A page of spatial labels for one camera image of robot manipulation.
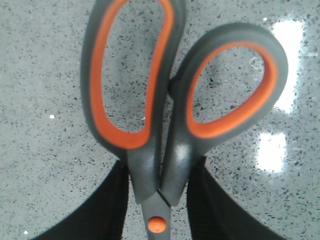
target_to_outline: speckled gray countertop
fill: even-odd
[[[89,132],[81,104],[80,58],[93,4],[0,2],[1,240],[28,240],[61,221],[116,160]],[[289,76],[280,100],[263,120],[212,149],[207,167],[237,203],[278,234],[320,239],[319,0],[186,0],[186,6],[172,76],[192,44],[225,23],[260,25],[283,44]],[[103,89],[120,128],[143,124],[145,85],[162,20],[158,2],[133,0],[114,23]],[[243,102],[262,77],[261,64],[245,48],[217,56],[197,85],[195,117],[209,121]],[[165,130],[171,107],[168,98]],[[172,218],[172,238],[191,239],[185,194]],[[141,208],[131,191],[123,239],[143,238]]]

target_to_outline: quartz surface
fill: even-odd
[[[174,76],[206,31],[233,22],[273,32],[289,61],[285,90],[264,119],[207,153],[206,166],[258,221],[289,240],[320,238],[320,2],[186,0],[187,23]],[[80,60],[95,1],[0,2],[0,239],[29,240],[75,210],[108,175],[115,156],[91,135],[80,94]],[[119,12],[103,65],[111,121],[144,124],[150,62],[163,21],[157,1],[132,0]],[[194,117],[217,119],[241,104],[264,72],[259,55],[227,50],[201,74]],[[165,103],[164,132],[172,101]],[[172,209],[172,239],[191,239],[186,194]],[[130,187],[123,239],[145,239]]]

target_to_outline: orange rubber inner lining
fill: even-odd
[[[152,217],[148,222],[148,228],[151,232],[160,234],[167,228],[166,220],[159,216]]]
[[[159,0],[165,17],[152,57],[145,97],[144,127],[138,132],[127,132],[117,128],[105,113],[102,84],[102,66],[108,35],[113,21],[123,4],[128,0],[115,0],[105,12],[93,48],[90,66],[90,102],[94,123],[100,135],[108,142],[124,149],[135,149],[144,145],[151,132],[152,110],[157,85],[157,76],[163,54],[174,22],[174,10],[169,0]]]
[[[194,119],[193,116],[193,98],[200,74],[211,59],[220,54],[222,51],[234,47],[251,48],[257,51],[262,56],[264,61],[263,79],[254,93],[234,111],[211,122],[198,122]],[[237,126],[248,120],[250,117],[252,117],[269,99],[276,87],[277,76],[278,68],[273,57],[265,48],[256,43],[248,41],[236,41],[227,43],[215,49],[201,63],[191,83],[186,104],[186,122],[189,130],[194,136],[206,139],[217,137],[236,128]]]

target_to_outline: orange pivot screw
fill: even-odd
[[[160,234],[166,230],[167,223],[162,217],[155,216],[149,219],[148,228],[155,234]]]

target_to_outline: scissor blade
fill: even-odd
[[[205,157],[192,169],[187,208],[193,240],[284,240],[250,216],[217,184]]]
[[[148,240],[169,240],[171,232],[171,209],[163,197],[156,192],[150,198],[141,203],[145,229],[147,232]],[[163,229],[157,232],[152,232],[150,229],[150,219],[159,218],[163,221],[156,221],[153,227],[158,229],[163,226]]]
[[[33,240],[120,240],[128,205],[128,168],[117,161],[71,215]]]

